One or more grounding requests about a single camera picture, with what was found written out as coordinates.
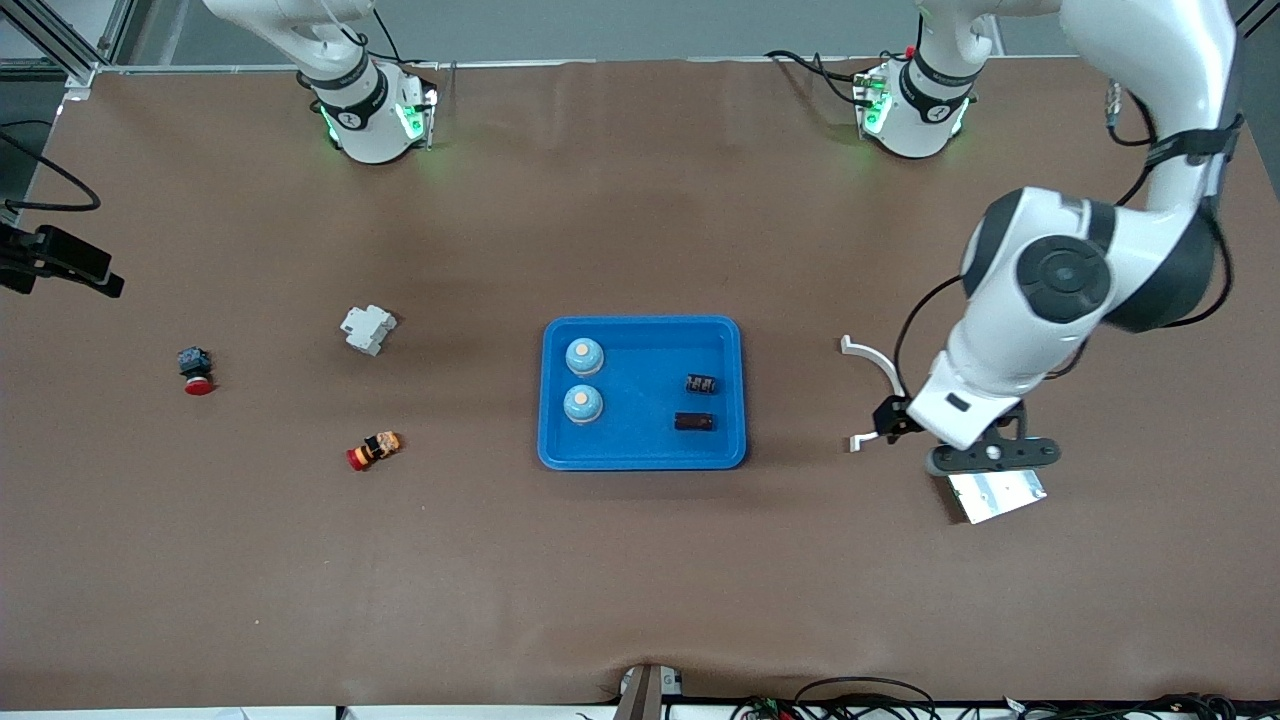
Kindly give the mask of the blue plastic tray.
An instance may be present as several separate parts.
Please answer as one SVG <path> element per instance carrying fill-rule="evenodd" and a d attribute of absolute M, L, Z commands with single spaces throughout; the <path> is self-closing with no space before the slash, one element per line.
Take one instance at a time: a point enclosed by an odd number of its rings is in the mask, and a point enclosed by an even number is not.
<path fill-rule="evenodd" d="M 564 351 L 593 338 L 602 370 L 576 377 Z M 713 375 L 714 395 L 685 391 L 690 373 Z M 593 423 L 573 424 L 562 409 L 568 388 L 593 386 L 604 401 Z M 676 413 L 712 413 L 712 432 L 676 430 Z M 742 336 L 723 315 L 562 316 L 543 333 L 538 439 L 541 462 L 557 471 L 728 470 L 748 455 Z"/>

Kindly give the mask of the aluminium plate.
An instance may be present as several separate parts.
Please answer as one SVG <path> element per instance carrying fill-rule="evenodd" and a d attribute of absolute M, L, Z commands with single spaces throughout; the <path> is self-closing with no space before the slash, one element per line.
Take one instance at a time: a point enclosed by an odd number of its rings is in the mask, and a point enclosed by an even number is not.
<path fill-rule="evenodd" d="M 970 524 L 979 524 L 1047 497 L 1033 470 L 947 475 L 957 506 Z"/>

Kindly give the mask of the red mushroom push button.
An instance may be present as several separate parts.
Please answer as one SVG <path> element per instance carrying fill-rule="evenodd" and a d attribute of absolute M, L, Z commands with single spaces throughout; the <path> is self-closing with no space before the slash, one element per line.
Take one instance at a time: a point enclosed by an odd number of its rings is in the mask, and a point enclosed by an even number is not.
<path fill-rule="evenodd" d="M 198 346 L 184 348 L 177 355 L 178 372 L 184 378 L 184 392 L 191 396 L 205 396 L 215 391 L 212 380 L 212 360 Z"/>

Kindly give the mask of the white circuit breaker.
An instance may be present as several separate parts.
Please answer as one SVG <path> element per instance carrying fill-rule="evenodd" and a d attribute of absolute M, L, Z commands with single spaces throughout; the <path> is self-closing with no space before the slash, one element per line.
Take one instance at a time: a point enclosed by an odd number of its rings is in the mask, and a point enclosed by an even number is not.
<path fill-rule="evenodd" d="M 378 356 L 381 343 L 397 327 L 397 318 L 378 305 L 352 307 L 340 323 L 346 343 L 369 356 Z"/>

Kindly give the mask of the brown table mat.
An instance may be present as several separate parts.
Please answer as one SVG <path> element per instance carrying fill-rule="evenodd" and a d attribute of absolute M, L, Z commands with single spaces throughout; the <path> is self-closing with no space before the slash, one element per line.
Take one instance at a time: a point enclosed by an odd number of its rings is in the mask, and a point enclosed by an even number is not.
<path fill-rule="evenodd" d="M 837 341 L 891 346 L 1000 195 L 1119 197 L 1142 155 L 1102 77 L 992 61 L 927 161 L 768 61 L 444 87 L 435 146 L 387 167 L 287 73 L 64 106 L 47 152 L 102 206 L 52 223 L 125 290 L 0 292 L 0 708 L 586 703 L 645 661 L 694 694 L 1280 697 L 1280 202 L 1251 136 L 1229 302 L 1096 334 L 1028 398 L 1064 451 L 1047 497 L 966 527 L 928 438 L 844 451 L 884 382 Z M 378 356 L 340 331 L 370 304 L 398 320 Z M 611 314 L 737 322 L 739 469 L 540 464 L 541 334 Z"/>

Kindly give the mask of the orange emergency stop button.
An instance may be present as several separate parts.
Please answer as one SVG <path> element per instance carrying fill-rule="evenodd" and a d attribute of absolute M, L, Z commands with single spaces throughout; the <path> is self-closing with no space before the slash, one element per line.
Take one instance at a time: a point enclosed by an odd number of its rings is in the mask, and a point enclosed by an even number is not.
<path fill-rule="evenodd" d="M 401 450 L 401 437 L 393 430 L 385 430 L 370 436 L 360 446 L 349 448 L 346 452 L 346 460 L 355 471 L 365 471 Z"/>

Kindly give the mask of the aluminium frame profile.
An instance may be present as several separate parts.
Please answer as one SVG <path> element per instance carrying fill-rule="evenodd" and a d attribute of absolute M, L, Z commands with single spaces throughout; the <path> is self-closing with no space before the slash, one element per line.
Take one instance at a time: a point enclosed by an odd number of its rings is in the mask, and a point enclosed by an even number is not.
<path fill-rule="evenodd" d="M 0 72 L 60 72 L 64 99 L 86 100 L 96 77 L 115 68 L 138 0 L 0 0 Z"/>

